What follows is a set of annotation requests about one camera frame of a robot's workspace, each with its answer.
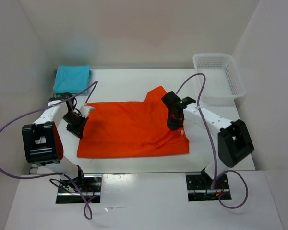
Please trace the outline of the light blue t shirt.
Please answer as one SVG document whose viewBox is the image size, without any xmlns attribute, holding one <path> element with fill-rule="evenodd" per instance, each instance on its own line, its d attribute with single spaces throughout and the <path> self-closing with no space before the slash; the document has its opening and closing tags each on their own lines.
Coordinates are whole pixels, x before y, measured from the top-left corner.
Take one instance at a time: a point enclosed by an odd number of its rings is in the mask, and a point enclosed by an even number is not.
<svg viewBox="0 0 288 230">
<path fill-rule="evenodd" d="M 55 94 L 77 94 L 89 85 L 92 72 L 90 66 L 59 66 L 55 76 Z"/>
</svg>

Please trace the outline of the orange t shirt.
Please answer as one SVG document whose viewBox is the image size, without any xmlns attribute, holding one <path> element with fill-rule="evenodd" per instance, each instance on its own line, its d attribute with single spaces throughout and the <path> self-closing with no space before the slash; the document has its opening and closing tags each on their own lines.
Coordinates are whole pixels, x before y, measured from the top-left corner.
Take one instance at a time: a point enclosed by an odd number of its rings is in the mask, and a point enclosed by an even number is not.
<svg viewBox="0 0 288 230">
<path fill-rule="evenodd" d="M 144 101 L 95 102 L 79 141 L 77 157 L 88 159 L 163 157 L 188 154 L 190 142 L 183 128 L 167 128 L 168 110 L 162 87 Z"/>
</svg>

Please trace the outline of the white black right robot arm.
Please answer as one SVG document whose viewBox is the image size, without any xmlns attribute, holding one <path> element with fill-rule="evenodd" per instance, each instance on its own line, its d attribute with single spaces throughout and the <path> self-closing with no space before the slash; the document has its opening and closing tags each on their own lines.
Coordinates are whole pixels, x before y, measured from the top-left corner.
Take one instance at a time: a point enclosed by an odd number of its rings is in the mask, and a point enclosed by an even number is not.
<svg viewBox="0 0 288 230">
<path fill-rule="evenodd" d="M 162 102 L 168 109 L 167 127 L 170 130 L 183 128 L 184 120 L 188 120 L 206 130 L 210 141 L 216 138 L 214 160 L 201 171 L 201 183 L 205 188 L 212 188 L 220 176 L 254 151 L 247 126 L 242 120 L 223 118 L 201 107 L 191 97 L 181 99 L 173 91 L 166 93 Z"/>
</svg>

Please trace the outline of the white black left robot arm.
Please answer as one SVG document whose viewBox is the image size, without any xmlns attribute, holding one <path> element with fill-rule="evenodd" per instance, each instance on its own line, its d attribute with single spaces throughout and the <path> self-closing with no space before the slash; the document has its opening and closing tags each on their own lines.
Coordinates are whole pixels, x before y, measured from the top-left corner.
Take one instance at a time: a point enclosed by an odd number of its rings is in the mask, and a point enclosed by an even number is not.
<svg viewBox="0 0 288 230">
<path fill-rule="evenodd" d="M 86 179 L 81 167 L 64 156 L 57 126 L 64 120 L 67 123 L 66 130 L 82 139 L 89 114 L 95 109 L 86 103 L 77 109 L 76 99 L 70 97 L 70 93 L 63 93 L 49 98 L 48 109 L 34 123 L 22 127 L 22 137 L 28 163 L 62 173 L 62 185 L 79 192 L 86 187 Z"/>
</svg>

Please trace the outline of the white plastic basket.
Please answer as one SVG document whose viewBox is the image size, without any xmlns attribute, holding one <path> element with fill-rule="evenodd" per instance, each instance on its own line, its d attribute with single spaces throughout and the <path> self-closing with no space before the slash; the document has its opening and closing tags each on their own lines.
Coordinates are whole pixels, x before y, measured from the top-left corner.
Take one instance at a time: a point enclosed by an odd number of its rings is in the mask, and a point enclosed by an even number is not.
<svg viewBox="0 0 288 230">
<path fill-rule="evenodd" d="M 201 100 L 207 104 L 228 104 L 246 95 L 240 70 L 230 54 L 201 53 L 192 57 L 194 69 L 206 76 Z"/>
</svg>

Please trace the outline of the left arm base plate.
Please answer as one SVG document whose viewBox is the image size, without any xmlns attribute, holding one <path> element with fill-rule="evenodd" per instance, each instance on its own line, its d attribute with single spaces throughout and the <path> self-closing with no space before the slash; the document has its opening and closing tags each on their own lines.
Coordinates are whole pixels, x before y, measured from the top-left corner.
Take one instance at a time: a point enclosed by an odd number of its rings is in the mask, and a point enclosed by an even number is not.
<svg viewBox="0 0 288 230">
<path fill-rule="evenodd" d="M 50 179 L 49 181 L 58 189 L 56 204 L 84 203 L 80 193 L 70 180 Z M 88 203 L 100 203 L 101 174 L 85 174 L 82 179 L 74 178 L 73 182 L 78 186 Z"/>
</svg>

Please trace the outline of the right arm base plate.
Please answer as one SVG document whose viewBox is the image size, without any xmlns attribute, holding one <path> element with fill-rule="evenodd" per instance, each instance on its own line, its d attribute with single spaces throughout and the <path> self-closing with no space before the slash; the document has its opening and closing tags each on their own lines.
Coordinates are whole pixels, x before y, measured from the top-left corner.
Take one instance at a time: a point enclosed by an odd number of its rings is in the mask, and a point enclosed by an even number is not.
<svg viewBox="0 0 288 230">
<path fill-rule="evenodd" d="M 216 189 L 211 189 L 204 183 L 202 175 L 197 173 L 187 173 L 186 184 L 188 201 L 215 201 L 221 196 L 221 200 L 231 200 L 228 178 L 223 175 L 216 183 Z"/>
</svg>

